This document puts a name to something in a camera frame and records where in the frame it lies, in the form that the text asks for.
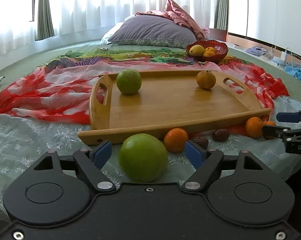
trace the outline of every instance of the pillow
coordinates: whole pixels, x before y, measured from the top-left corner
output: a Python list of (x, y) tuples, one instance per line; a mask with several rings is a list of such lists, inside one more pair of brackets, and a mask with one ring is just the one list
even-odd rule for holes
[(193, 32), (172, 20), (151, 15), (128, 18), (108, 39), (120, 45), (148, 45), (185, 49), (196, 41)]
[(119, 30), (119, 28), (123, 25), (124, 22), (117, 23), (114, 27), (112, 27), (101, 39), (100, 44), (109, 44), (109, 38), (115, 34)]

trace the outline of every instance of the fruit bowl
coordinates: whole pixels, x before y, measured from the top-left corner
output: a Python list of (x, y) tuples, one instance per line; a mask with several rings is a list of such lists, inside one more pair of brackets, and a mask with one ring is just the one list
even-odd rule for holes
[[(211, 56), (211, 57), (204, 57), (201, 55), (190, 55), (189, 50), (191, 49), (192, 46), (195, 45), (201, 45), (205, 49), (208, 47), (213, 47), (216, 50), (216, 55)], [(205, 62), (205, 61), (210, 61), (214, 63), (219, 63), (221, 60), (223, 60), (227, 53), (228, 53), (228, 47), (225, 43), (215, 41), (215, 40), (209, 40), (209, 41), (196, 41), (193, 44), (189, 44), (186, 47), (186, 52), (189, 57), (194, 58), (197, 61)]]

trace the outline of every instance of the screw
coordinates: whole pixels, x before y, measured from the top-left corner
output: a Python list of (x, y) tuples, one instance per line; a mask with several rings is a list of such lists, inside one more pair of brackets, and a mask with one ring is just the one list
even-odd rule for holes
[(23, 233), (21, 232), (14, 232), (13, 235), (12, 235), (16, 240), (23, 240), (24, 239), (24, 235)]
[(97, 187), (99, 189), (110, 189), (110, 188), (113, 187), (113, 184), (109, 181), (102, 181), (102, 182), (97, 184)]
[(155, 189), (153, 187), (147, 187), (145, 190), (147, 192), (153, 192)]
[(276, 240), (284, 240), (286, 238), (286, 234), (284, 232), (279, 232), (276, 235)]
[(189, 182), (186, 182), (185, 188), (186, 189), (199, 189), (200, 184), (196, 181), (189, 181)]

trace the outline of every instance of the green apple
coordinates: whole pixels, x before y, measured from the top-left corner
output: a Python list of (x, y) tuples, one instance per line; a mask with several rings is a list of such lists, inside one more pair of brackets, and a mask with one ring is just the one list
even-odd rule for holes
[(141, 87), (140, 73), (135, 69), (126, 68), (117, 75), (116, 83), (119, 91), (123, 94), (135, 94)]
[(118, 162), (127, 177), (135, 182), (158, 179), (168, 165), (164, 144), (146, 133), (127, 138), (119, 150)]

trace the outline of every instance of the pink blanket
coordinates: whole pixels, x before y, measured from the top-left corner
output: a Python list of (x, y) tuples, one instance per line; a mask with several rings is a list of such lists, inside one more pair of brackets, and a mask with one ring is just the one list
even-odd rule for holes
[(146, 13), (138, 12), (136, 15), (154, 15), (170, 19), (179, 26), (190, 29), (198, 41), (204, 41), (209, 35), (208, 28), (201, 29), (195, 20), (173, 0), (167, 0), (164, 12), (152, 10)]

